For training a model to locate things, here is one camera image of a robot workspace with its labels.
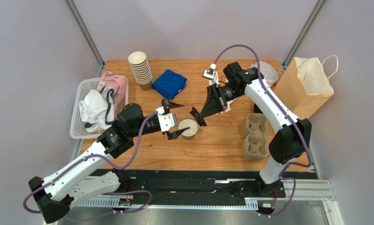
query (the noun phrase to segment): blue towel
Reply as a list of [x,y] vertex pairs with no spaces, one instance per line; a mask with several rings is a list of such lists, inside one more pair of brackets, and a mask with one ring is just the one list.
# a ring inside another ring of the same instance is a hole
[[157,90],[163,97],[174,99],[186,86],[187,78],[167,69],[152,84],[152,88]]

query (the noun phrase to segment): plastic basket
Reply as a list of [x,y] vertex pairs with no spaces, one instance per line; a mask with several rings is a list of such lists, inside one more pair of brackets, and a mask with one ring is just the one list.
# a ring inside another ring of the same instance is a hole
[[[106,77],[105,80],[113,81],[113,79],[110,76]],[[97,89],[99,81],[100,81],[99,77],[91,78],[91,79],[82,81],[77,87],[77,94],[76,94],[76,99],[75,99],[75,105],[73,107],[71,127],[69,131],[70,136],[74,139],[93,139],[93,138],[97,138],[98,136],[100,136],[100,134],[89,133],[86,131],[86,128],[84,127],[84,122],[80,118],[80,111],[79,111],[79,102],[81,100],[84,100],[84,98],[86,97],[86,95],[89,93],[90,90]],[[128,99],[129,99],[129,80],[127,80],[125,98],[120,104],[118,104],[117,112],[121,112],[123,107],[125,107],[125,105],[128,104]]]

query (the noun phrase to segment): cable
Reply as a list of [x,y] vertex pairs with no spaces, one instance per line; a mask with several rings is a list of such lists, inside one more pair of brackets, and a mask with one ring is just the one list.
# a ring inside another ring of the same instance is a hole
[[[129,191],[134,191],[134,190],[135,190],[135,187],[132,185],[132,186],[129,188]],[[132,200],[126,199],[126,202],[128,202],[130,205],[132,205],[133,202],[134,202],[134,200],[135,200],[135,195],[133,195]]]
[[98,218],[101,218],[101,217],[104,217],[104,216],[107,216],[107,215],[111,215],[111,214],[113,214],[113,211],[107,212],[107,213],[103,213],[101,215],[98,215],[98,216],[93,217],[93,218],[88,218],[88,219],[71,219],[71,218],[69,218],[67,216],[64,216],[64,218],[67,219],[67,220],[69,220],[69,221],[71,221],[71,222],[82,223],[82,222],[87,222],[87,221],[90,221],[90,220],[93,220],[93,219],[98,219]]
[[290,199],[287,202],[287,205],[284,207],[284,209],[282,209],[280,212],[278,212],[276,214],[272,214],[272,215],[269,215],[269,214],[259,214],[259,216],[264,216],[266,218],[277,217],[277,216],[280,216],[281,214],[283,214],[287,210],[288,206],[290,206],[290,204],[292,202],[292,198],[294,197],[295,187],[297,185],[297,182],[296,182],[295,178],[292,178],[292,177],[281,178],[280,180],[293,180],[294,181],[294,186],[292,188],[291,196],[290,196]]
[[[140,130],[138,132],[138,137],[137,137],[137,142],[136,142],[136,146],[135,146],[135,150],[133,152],[133,155],[132,157],[130,158],[130,160],[128,161],[128,163],[126,163],[126,165],[124,166],[116,166],[115,164],[113,164],[109,159],[105,158],[104,156],[102,155],[98,155],[98,154],[93,154],[93,155],[89,155],[89,156],[86,156],[84,157],[86,160],[89,159],[89,158],[93,158],[93,157],[99,157],[99,158],[102,158],[105,162],[107,162],[110,166],[112,166],[114,169],[117,169],[117,170],[124,170],[126,169],[130,164],[132,164],[134,158],[136,157],[137,155],[137,151],[138,151],[138,148],[140,146],[140,141],[141,141],[141,136],[142,136],[142,131],[144,130],[144,126],[145,124],[147,123],[147,121],[155,116],[157,114],[157,112],[152,112],[150,115],[148,115],[142,122],[141,126],[140,126]],[[30,199],[30,197],[32,197],[34,194],[36,194],[37,192],[41,191],[42,189],[54,184],[56,181],[58,181],[61,177],[63,177],[66,173],[68,173],[70,170],[72,170],[75,166],[79,165],[81,162],[84,162],[85,159],[82,158],[82,159],[79,159],[78,161],[76,161],[74,164],[72,164],[71,166],[69,166],[66,170],[64,170],[62,173],[60,173],[56,178],[54,178],[51,182],[48,182],[46,183],[45,185],[37,188],[36,190],[32,191],[31,193],[29,193],[26,198],[23,200],[23,208],[30,212],[30,213],[35,213],[35,214],[38,214],[38,213],[41,213],[41,211],[37,211],[37,210],[32,210],[28,207],[27,205],[27,201]]]
[[[150,196],[150,198],[148,199],[148,201],[145,204],[143,204],[142,206],[140,206],[139,208],[137,208],[135,210],[117,211],[116,212],[116,213],[133,213],[133,212],[138,212],[138,211],[144,209],[144,207],[147,206],[151,202],[151,200],[152,200],[152,194],[151,194],[150,191],[147,191],[147,190],[137,190],[137,191],[129,191],[129,192],[123,192],[123,193],[119,193],[119,192],[108,192],[108,193],[106,193],[106,195],[131,195],[131,194],[136,194],[136,193],[147,193]],[[107,216],[107,215],[111,215],[111,214],[114,214],[114,212],[113,211],[106,212],[106,213],[103,213],[103,214],[98,215],[96,217],[88,218],[88,219],[80,219],[80,220],[79,219],[71,219],[71,218],[69,218],[67,216],[65,216],[65,219],[67,219],[69,221],[72,221],[72,222],[79,222],[79,223],[81,223],[81,222],[86,222],[86,221],[90,221],[90,220],[93,220],[93,219],[98,219],[98,218],[101,218],[103,216]]]
[[[259,57],[258,55],[256,54],[255,50],[253,50],[251,47],[247,46],[247,45],[231,45],[227,48],[225,48],[215,59],[215,61],[213,62],[213,64],[216,64],[217,61],[219,60],[219,58],[223,55],[223,53],[225,53],[227,50],[231,49],[231,48],[234,48],[234,47],[243,47],[243,48],[246,48],[248,50],[250,50],[254,55],[255,55],[255,59],[256,59],[256,63],[258,65],[258,71],[260,73],[261,69],[260,69],[260,65],[259,65]],[[306,141],[303,137],[303,134],[301,132],[301,130],[298,128],[298,126],[295,124],[294,120],[291,118],[291,116],[288,115],[288,113],[283,109],[283,107],[277,102],[277,100],[274,98],[274,96],[268,91],[268,89],[266,88],[266,85],[264,84],[263,80],[261,79],[260,76],[259,77],[259,82],[261,83],[261,86],[263,88],[263,90],[265,91],[265,93],[273,100],[273,102],[277,105],[277,107],[281,110],[281,112],[284,114],[284,116],[290,121],[290,123],[294,126],[295,130],[297,131],[298,133],[298,136],[302,142],[302,145],[305,149],[305,153],[306,153],[306,156],[307,156],[307,161],[308,161],[308,164],[305,165],[305,164],[301,164],[301,163],[295,163],[295,162],[291,162],[289,164],[287,164],[285,166],[285,168],[281,171],[281,173],[279,174],[279,176],[283,175],[283,173],[287,170],[287,168],[290,166],[290,165],[299,165],[299,166],[302,166],[302,167],[310,167],[312,165],[312,157],[310,156],[310,152],[309,152],[309,148],[306,144]]]
[[151,192],[149,192],[147,190],[137,190],[137,191],[129,191],[129,192],[123,192],[123,193],[119,193],[119,192],[108,192],[108,193],[106,193],[106,195],[131,195],[131,194],[136,194],[136,193],[147,193],[150,196],[150,198],[148,199],[148,201],[146,203],[144,203],[139,208],[137,208],[135,210],[130,210],[130,211],[124,211],[123,212],[123,213],[133,213],[133,212],[138,212],[138,211],[144,209],[144,207],[147,206],[151,202],[151,200],[152,200],[152,194],[151,194]]
[[274,207],[276,207],[276,203],[277,203],[277,192],[276,192],[276,190],[273,190],[273,192],[274,192],[274,201],[273,201],[272,204],[274,204]]

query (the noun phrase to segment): wooden tabletop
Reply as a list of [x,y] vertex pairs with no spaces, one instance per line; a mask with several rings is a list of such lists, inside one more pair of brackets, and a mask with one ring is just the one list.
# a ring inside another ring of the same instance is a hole
[[[219,80],[225,81],[222,72],[227,64],[236,60],[219,60],[217,71]],[[281,76],[281,68],[277,60],[265,60],[271,64]],[[255,60],[238,60],[243,69],[249,68]],[[165,70],[170,69],[187,78],[186,88],[172,101],[184,104],[182,108],[172,109],[180,123],[185,119],[194,119],[190,115],[191,107],[200,112],[207,96],[208,80],[201,78],[202,72],[208,69],[213,60],[149,60],[153,81]],[[133,72],[127,60],[108,60],[105,70],[115,74],[125,75],[129,79],[129,103],[138,103],[144,115],[148,115],[161,106],[162,97],[156,90],[142,91],[134,79]],[[241,153],[241,145],[245,138],[242,134],[242,123],[249,113],[253,113],[254,102],[247,96],[242,96],[231,104],[231,111],[226,114],[212,115],[205,118],[206,127],[198,127],[198,132],[192,141],[168,140],[160,132],[144,135],[134,162],[130,169],[175,169],[175,170],[260,170],[268,158],[261,162],[247,160]],[[269,128],[267,138],[274,137],[273,129]],[[85,140],[82,152],[94,140]],[[129,149],[117,159],[116,165],[124,165],[130,159],[134,148]],[[296,162],[307,164],[303,154]],[[299,166],[290,166],[289,170],[308,170]]]

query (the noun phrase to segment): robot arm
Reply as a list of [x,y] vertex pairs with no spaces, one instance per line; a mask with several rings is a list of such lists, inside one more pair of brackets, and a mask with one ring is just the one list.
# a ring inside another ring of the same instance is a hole
[[[271,157],[260,171],[260,177],[258,178],[258,192],[267,193],[280,180],[280,173],[287,164],[305,152],[293,124],[284,116],[284,113],[272,98],[278,102],[285,112],[288,112],[292,121],[299,127],[307,145],[309,145],[312,125],[308,119],[300,120],[295,114],[290,112],[274,95],[268,85],[266,85],[266,91],[262,88],[259,79],[263,79],[263,75],[261,74],[261,77],[259,77],[257,68],[243,70],[237,62],[234,62],[227,65],[223,72],[229,82],[224,86],[216,83],[208,86],[207,99],[201,113],[193,107],[190,114],[200,126],[207,126],[204,118],[225,110],[228,101],[247,95],[255,102],[268,118],[276,133],[276,136],[269,144]],[[214,73],[213,70],[206,70],[203,77],[211,78],[213,76],[210,76],[210,74]]]
[[138,104],[128,104],[118,114],[118,119],[112,126],[78,158],[50,176],[31,179],[29,187],[45,221],[55,222],[78,203],[122,188],[130,180],[124,171],[128,165],[89,181],[84,179],[133,147],[133,137],[139,136],[142,124],[145,124],[142,135],[161,131],[169,140],[177,139],[189,127],[170,133],[169,129],[177,126],[176,115],[170,113],[170,109],[182,106],[163,99],[162,107],[146,118]]

